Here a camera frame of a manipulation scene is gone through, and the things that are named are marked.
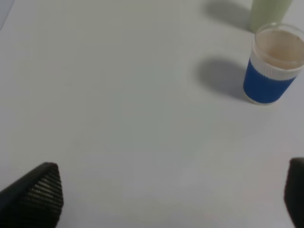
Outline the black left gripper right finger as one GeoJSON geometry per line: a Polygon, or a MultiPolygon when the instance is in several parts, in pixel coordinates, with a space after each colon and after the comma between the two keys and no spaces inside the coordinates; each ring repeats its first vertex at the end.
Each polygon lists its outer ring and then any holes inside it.
{"type": "Polygon", "coordinates": [[[285,183],[284,201],[295,228],[304,228],[304,159],[292,158],[285,183]]]}

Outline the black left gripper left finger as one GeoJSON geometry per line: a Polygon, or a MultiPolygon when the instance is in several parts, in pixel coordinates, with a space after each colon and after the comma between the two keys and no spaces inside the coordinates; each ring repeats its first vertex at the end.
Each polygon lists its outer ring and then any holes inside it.
{"type": "Polygon", "coordinates": [[[55,228],[63,206],[59,167],[44,162],[0,192],[0,226],[55,228]]]}

